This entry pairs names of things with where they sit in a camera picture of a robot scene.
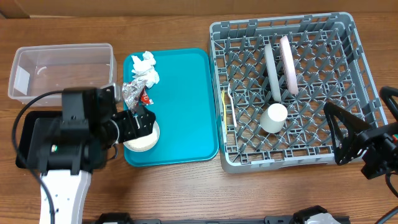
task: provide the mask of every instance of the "white cup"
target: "white cup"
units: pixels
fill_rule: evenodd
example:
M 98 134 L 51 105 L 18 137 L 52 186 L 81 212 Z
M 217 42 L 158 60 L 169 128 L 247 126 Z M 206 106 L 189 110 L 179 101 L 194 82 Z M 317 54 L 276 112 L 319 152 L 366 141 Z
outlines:
M 287 109 L 280 103 L 270 105 L 260 117 L 260 125 L 268 133 L 282 130 L 287 118 Z

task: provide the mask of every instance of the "dish rack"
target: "dish rack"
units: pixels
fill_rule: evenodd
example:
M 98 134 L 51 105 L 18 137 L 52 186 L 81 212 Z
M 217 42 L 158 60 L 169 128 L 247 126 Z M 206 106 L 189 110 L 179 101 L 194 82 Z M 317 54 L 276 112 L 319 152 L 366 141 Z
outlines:
M 287 90 L 280 59 L 279 40 L 285 35 L 294 58 L 297 95 Z M 273 49 L 280 103 L 289 112 L 277 134 L 266 133 L 259 124 L 261 114 L 275 103 L 264 58 L 266 44 Z M 323 113 L 327 101 L 374 127 L 387 124 L 354 20 L 346 12 L 215 22 L 210 26 L 209 55 L 221 164 L 226 172 L 335 164 Z M 236 128 L 228 97 L 223 116 L 221 91 L 226 92 L 228 84 Z

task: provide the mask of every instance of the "clear plastic container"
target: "clear plastic container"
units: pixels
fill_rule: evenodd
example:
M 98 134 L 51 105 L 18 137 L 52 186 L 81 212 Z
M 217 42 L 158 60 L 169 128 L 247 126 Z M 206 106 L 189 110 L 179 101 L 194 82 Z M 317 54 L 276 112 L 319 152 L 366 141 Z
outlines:
M 117 64 L 110 44 L 21 47 L 12 63 L 8 96 L 26 104 L 49 91 L 101 87 L 116 79 Z M 33 106 L 61 106 L 61 96 L 46 96 Z

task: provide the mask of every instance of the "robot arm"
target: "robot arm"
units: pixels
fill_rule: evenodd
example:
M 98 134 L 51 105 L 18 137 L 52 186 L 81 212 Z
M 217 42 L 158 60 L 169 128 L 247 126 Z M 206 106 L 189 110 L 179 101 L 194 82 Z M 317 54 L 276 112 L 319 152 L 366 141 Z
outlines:
M 383 87 L 380 96 L 395 119 L 398 119 L 398 106 L 392 98 L 398 96 L 398 89 Z M 397 139 L 394 139 L 394 135 L 398 134 L 398 122 L 377 128 L 333 103 L 327 102 L 323 110 L 331 130 L 338 165 L 362 156 L 365 165 L 361 172 L 367 179 L 398 170 Z M 338 122 L 345 130 L 340 129 Z
M 48 189 L 41 187 L 40 224 L 51 220 L 48 197 L 56 224 L 80 224 L 91 175 L 106 165 L 108 149 L 152 133 L 155 114 L 143 106 L 134 115 L 117 112 L 120 100 L 115 84 L 69 88 L 62 91 L 62 116 L 35 120 L 25 165 L 40 171 Z

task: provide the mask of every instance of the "yellow spoon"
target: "yellow spoon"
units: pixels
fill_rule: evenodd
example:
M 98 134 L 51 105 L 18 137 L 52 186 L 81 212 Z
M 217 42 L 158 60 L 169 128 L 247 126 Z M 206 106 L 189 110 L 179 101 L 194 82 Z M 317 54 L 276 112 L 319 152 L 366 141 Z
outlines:
M 223 110 L 224 110 L 224 125 L 225 125 L 225 134 L 227 133 L 227 128 L 226 128 L 226 106 L 225 106 L 225 101 L 224 101 L 224 96 L 225 96 L 225 90 L 221 92 L 221 100 L 223 102 Z

